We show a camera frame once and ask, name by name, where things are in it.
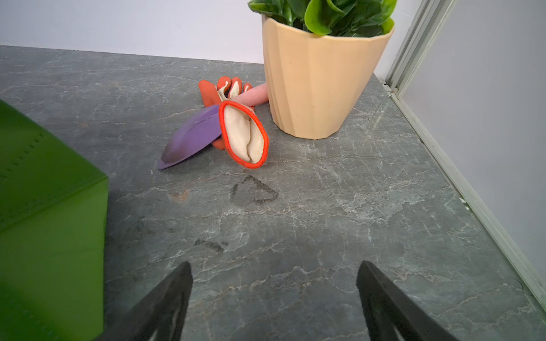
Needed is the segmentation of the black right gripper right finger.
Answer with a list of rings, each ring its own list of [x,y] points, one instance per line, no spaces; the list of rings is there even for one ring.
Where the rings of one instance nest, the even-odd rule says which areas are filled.
[[[375,264],[363,261],[356,278],[371,340],[455,340]]]

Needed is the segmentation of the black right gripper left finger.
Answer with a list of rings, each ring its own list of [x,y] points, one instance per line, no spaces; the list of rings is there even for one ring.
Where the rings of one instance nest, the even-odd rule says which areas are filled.
[[[97,340],[180,340],[193,286],[184,261]]]

